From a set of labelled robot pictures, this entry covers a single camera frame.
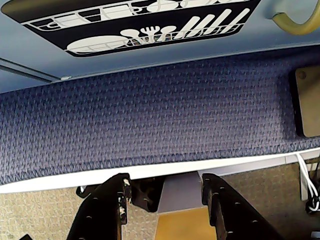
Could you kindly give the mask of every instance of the utensil icon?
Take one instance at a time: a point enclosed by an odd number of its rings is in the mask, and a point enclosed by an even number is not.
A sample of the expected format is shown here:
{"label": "utensil icon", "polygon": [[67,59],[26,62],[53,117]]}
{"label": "utensil icon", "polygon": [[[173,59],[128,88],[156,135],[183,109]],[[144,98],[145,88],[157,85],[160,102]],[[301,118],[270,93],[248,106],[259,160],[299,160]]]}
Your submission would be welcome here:
{"label": "utensil icon", "polygon": [[190,29],[196,25],[197,22],[199,22],[200,17],[193,16],[184,26],[183,28],[178,32],[177,35],[173,39],[181,39],[186,35],[186,32],[188,32]]}
{"label": "utensil icon", "polygon": [[197,33],[199,33],[203,28],[206,27],[208,23],[211,22],[212,19],[215,18],[215,15],[208,14],[197,26],[194,27],[194,29],[186,36],[187,38],[195,36]]}
{"label": "utensil icon", "polygon": [[231,13],[231,9],[226,9],[220,16],[207,28],[203,35],[211,34]]}
{"label": "utensil icon", "polygon": [[211,0],[182,0],[180,6],[182,8],[196,8],[208,5]]}
{"label": "utensil icon", "polygon": [[228,32],[235,24],[237,24],[249,12],[250,12],[250,9],[245,8],[238,16],[236,16],[235,19],[232,20],[232,22],[230,22],[228,26],[225,27],[225,29],[221,31],[221,34],[225,34],[226,32]]}
{"label": "utensil icon", "polygon": [[136,29],[125,29],[120,32],[122,36],[133,38],[137,40],[140,44],[145,44],[145,42],[139,37],[140,32]]}
{"label": "utensil icon", "polygon": [[74,53],[101,52],[125,46],[128,42],[124,36],[93,36],[74,41],[66,49]]}
{"label": "utensil icon", "polygon": [[162,33],[162,35],[158,38],[157,42],[165,41],[167,34],[173,32],[176,29],[177,29],[176,26],[165,26],[165,27],[161,28],[160,32]]}
{"label": "utensil icon", "polygon": [[151,3],[146,10],[151,13],[163,12],[174,10],[179,6],[179,3],[171,0],[157,0],[154,3]]}
{"label": "utensil icon", "polygon": [[148,35],[149,40],[148,43],[149,44],[153,44],[155,42],[155,33],[159,32],[160,27],[159,26],[147,26],[146,28],[141,28],[140,31],[146,35]]}

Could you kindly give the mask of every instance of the screw hole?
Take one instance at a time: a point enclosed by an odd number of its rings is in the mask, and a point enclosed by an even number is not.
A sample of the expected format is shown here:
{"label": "screw hole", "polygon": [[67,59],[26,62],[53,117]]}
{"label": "screw hole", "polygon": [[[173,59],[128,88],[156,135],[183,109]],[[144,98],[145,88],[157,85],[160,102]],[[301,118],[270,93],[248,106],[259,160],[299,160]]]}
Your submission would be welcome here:
{"label": "screw hole", "polygon": [[307,74],[306,74],[305,71],[300,71],[300,72],[298,73],[298,76],[299,76],[299,78],[301,78],[301,79],[306,79]]}

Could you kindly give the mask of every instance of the dish rack graphic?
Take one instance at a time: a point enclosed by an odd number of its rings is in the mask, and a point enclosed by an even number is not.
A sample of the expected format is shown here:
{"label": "dish rack graphic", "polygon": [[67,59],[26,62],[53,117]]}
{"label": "dish rack graphic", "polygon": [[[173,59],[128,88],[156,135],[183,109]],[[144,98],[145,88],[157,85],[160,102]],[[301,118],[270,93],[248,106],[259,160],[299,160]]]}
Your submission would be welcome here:
{"label": "dish rack graphic", "polygon": [[[68,49],[65,49],[65,51],[71,51],[79,55],[87,55],[87,54],[92,54],[96,52],[102,52],[102,51],[108,51],[108,50],[114,50],[114,49],[125,49],[125,48],[131,48],[136,46],[163,43],[163,42],[178,41],[182,39],[230,34],[232,32],[235,32],[238,28],[240,28],[243,25],[244,23],[238,23],[238,24],[221,25],[217,27],[205,27],[202,29],[192,29],[187,31],[180,30],[180,31],[168,33],[165,35],[165,37],[162,36],[161,33],[159,33],[151,36],[142,36],[139,38],[128,38],[127,40],[99,42],[97,44],[90,44],[90,45],[84,45],[81,47],[68,48]],[[188,34],[192,31],[199,31],[199,32],[196,35],[188,37]]]}
{"label": "dish rack graphic", "polygon": [[39,31],[51,32],[132,16],[247,1],[251,0],[157,0],[149,5],[139,6],[143,2],[149,3],[150,1],[131,0],[69,11],[48,17],[33,19],[22,22],[21,24],[30,26]]}

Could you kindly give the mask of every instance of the spoon icon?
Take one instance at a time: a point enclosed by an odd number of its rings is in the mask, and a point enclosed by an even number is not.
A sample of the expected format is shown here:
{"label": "spoon icon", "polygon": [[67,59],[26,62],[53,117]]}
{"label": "spoon icon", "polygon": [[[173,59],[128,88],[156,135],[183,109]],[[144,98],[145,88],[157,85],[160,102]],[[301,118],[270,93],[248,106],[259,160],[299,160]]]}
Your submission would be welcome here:
{"label": "spoon icon", "polygon": [[144,41],[139,37],[140,32],[136,29],[125,29],[120,32],[122,36],[133,38],[140,44],[144,44]]}
{"label": "spoon icon", "polygon": [[166,35],[173,32],[176,29],[177,29],[176,26],[165,26],[165,27],[161,28],[160,32],[162,33],[162,35],[158,38],[157,42],[165,41]]}

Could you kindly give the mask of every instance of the wooden board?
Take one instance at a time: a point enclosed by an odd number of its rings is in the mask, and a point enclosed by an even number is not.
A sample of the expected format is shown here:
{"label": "wooden board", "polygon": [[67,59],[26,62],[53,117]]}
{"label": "wooden board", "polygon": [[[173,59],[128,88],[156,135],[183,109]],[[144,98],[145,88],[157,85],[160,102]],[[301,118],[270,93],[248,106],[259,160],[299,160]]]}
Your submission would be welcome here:
{"label": "wooden board", "polygon": [[216,240],[207,207],[161,214],[155,240]]}

